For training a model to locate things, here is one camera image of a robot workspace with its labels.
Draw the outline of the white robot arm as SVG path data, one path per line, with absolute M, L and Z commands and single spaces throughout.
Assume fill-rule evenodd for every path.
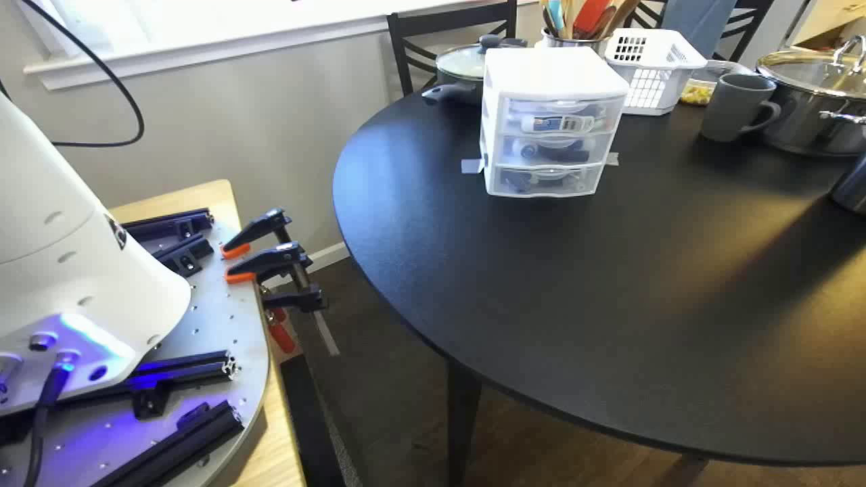
M 81 181 L 39 124 L 0 101 L 0 413 L 124 381 L 183 320 L 186 279 L 151 258 Z

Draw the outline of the gray round robot base plate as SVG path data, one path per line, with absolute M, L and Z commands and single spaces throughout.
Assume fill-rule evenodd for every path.
M 266 383 L 266 356 L 262 342 L 240 328 L 254 313 L 254 297 L 223 281 L 216 236 L 213 221 L 213 255 L 194 277 L 181 277 L 192 287 L 183 320 L 124 381 L 66 398 L 74 365 L 62 359 L 49 370 L 32 408 L 3 417 L 3 487 L 91 487 L 171 435 L 201 404 L 228 401 L 235 408 L 243 429 L 231 440 L 248 434 Z M 213 482 L 211 454 L 169 485 Z

